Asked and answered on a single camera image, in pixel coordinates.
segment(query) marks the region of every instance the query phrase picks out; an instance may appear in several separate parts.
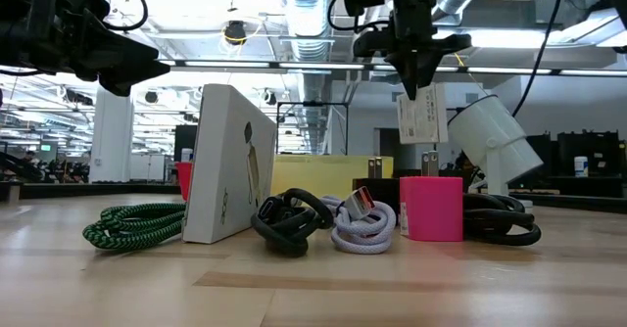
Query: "table surface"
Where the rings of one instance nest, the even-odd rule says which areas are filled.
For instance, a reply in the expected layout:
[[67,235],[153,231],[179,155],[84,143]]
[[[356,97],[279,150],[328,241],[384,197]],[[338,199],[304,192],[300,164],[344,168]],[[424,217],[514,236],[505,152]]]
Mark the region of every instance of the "table surface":
[[418,243],[380,256],[269,254],[254,231],[111,255],[81,231],[116,195],[0,207],[1,326],[625,326],[627,216],[535,208],[532,247]]

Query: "green and black cable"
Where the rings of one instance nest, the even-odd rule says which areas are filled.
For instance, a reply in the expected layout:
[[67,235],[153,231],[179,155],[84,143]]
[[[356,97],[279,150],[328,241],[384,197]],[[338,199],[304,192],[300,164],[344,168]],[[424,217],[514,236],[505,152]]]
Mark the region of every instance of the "green and black cable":
[[146,204],[104,209],[82,236],[98,249],[131,251],[152,248],[180,234],[185,204]]

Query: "pink container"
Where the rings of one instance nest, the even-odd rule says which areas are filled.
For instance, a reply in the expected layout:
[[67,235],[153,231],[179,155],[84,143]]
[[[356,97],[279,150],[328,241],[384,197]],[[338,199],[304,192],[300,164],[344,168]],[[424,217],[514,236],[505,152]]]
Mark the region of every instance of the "pink container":
[[402,234],[417,241],[462,241],[462,196],[461,178],[401,178]]
[[178,170],[180,194],[183,195],[183,200],[187,201],[187,197],[189,196],[189,186],[192,183],[192,163],[177,162],[174,165],[176,165],[176,170]]

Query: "white cylinder lamp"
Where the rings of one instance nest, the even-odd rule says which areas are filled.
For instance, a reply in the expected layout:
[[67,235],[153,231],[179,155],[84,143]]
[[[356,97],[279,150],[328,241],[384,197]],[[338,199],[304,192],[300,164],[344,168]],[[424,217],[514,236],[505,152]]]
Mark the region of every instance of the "white cylinder lamp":
[[449,135],[486,173],[490,193],[494,193],[491,182],[506,189],[507,183],[542,165],[522,127],[496,95],[484,97],[454,116],[449,121]]

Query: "paper label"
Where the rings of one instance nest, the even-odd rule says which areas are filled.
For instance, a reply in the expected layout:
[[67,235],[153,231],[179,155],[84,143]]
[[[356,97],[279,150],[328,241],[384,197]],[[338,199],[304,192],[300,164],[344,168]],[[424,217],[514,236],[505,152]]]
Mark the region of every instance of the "paper label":
[[409,236],[410,234],[410,224],[408,222],[408,207],[405,203],[401,203],[401,235]]
[[440,142],[436,85],[419,88],[415,100],[407,94],[397,99],[402,144]]

